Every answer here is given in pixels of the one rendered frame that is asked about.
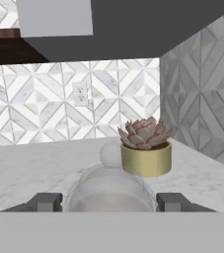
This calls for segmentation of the dark wooden shelf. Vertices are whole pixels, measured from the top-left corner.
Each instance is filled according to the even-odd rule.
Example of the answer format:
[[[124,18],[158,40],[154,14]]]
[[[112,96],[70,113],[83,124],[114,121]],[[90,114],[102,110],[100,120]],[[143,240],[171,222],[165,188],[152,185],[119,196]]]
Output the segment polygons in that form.
[[[19,29],[0,29],[0,65],[48,63],[48,60],[28,44]]]

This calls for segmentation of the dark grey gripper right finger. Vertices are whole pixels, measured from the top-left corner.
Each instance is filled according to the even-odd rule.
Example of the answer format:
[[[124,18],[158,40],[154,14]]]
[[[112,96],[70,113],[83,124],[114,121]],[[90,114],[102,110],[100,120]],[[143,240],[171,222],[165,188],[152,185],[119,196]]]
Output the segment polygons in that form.
[[[190,202],[181,193],[157,193],[156,211],[200,211],[208,212],[214,210],[207,207]]]

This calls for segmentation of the succulent in yellow pot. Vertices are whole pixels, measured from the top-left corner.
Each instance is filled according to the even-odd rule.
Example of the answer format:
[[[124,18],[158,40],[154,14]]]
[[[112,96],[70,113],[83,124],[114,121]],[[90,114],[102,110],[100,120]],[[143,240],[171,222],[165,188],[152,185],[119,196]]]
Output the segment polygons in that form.
[[[139,177],[158,177],[172,169],[173,130],[154,117],[127,122],[117,129],[121,145],[121,164],[125,172]]]

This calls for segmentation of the grey wall cabinet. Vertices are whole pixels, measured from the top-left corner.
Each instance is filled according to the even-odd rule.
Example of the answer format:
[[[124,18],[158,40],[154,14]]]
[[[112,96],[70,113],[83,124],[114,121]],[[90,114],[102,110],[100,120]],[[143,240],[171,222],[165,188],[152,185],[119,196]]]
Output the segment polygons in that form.
[[[47,62],[159,57],[224,15],[224,0],[91,0],[94,33],[26,42]]]

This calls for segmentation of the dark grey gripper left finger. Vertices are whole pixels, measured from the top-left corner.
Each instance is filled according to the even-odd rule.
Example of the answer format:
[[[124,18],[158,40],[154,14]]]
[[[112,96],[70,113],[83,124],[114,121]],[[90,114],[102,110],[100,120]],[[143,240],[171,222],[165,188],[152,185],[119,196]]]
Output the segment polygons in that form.
[[[62,211],[61,193],[37,193],[26,203],[6,209],[6,211]]]

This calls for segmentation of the light grey cabinet door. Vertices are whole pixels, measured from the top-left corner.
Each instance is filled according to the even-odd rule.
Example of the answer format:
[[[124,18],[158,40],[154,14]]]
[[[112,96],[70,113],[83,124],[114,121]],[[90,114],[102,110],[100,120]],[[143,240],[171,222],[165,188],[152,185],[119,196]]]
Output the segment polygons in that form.
[[[92,36],[91,0],[16,0],[21,36]]]

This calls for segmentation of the white wall socket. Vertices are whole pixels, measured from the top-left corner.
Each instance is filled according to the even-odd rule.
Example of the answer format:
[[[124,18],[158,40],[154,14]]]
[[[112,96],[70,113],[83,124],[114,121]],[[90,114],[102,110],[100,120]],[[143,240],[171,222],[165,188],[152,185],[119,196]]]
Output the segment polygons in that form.
[[[88,102],[88,88],[85,82],[75,82],[73,84],[74,105],[76,107],[87,107]]]

